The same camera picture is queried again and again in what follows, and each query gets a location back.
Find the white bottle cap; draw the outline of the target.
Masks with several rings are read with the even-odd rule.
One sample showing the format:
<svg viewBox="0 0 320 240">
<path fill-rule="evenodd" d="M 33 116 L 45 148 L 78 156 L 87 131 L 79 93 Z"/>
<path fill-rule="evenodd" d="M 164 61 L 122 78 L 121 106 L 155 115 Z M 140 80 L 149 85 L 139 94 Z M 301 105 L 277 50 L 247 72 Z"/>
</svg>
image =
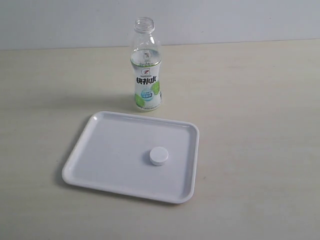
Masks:
<svg viewBox="0 0 320 240">
<path fill-rule="evenodd" d="M 149 152 L 149 161 L 155 166 L 162 166 L 169 158 L 169 153 L 162 146 L 154 147 Z"/>
</svg>

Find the clear plastic drink bottle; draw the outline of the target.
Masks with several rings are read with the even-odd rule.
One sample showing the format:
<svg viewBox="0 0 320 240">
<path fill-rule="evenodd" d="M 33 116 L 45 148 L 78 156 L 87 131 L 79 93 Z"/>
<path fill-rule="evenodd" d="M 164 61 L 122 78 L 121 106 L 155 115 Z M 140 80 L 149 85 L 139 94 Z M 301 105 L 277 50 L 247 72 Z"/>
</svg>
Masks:
<svg viewBox="0 0 320 240">
<path fill-rule="evenodd" d="M 130 62 L 134 72 L 134 101 L 142 111 L 153 111 L 162 103 L 160 42 L 155 37 L 155 24 L 149 17 L 134 23 Z"/>
</svg>

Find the white rectangular plastic tray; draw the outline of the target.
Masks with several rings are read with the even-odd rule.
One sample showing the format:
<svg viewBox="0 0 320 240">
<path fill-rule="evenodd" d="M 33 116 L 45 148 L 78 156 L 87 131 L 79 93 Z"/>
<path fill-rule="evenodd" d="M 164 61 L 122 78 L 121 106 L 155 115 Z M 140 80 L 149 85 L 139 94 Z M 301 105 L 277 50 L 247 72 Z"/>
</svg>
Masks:
<svg viewBox="0 0 320 240">
<path fill-rule="evenodd" d="M 194 194 L 199 137 L 190 122 L 100 111 L 89 118 L 62 179 L 72 186 L 182 204 Z M 168 151 L 164 165 L 150 162 L 155 147 Z"/>
</svg>

